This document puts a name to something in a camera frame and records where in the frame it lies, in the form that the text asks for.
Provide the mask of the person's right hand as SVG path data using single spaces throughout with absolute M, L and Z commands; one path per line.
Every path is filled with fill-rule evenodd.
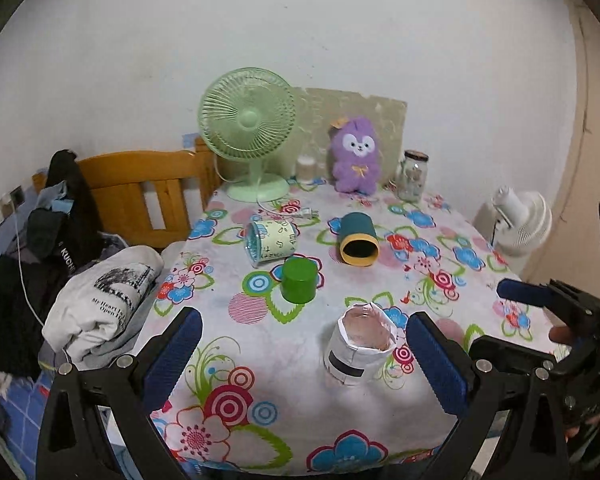
M 555 344 L 565 344 L 572 347 L 577 340 L 568 326 L 553 326 L 548 333 L 548 338 Z M 586 421 L 588 426 L 600 426 L 600 414 L 597 414 Z M 580 431 L 579 426 L 573 426 L 565 430 L 565 439 L 574 438 Z

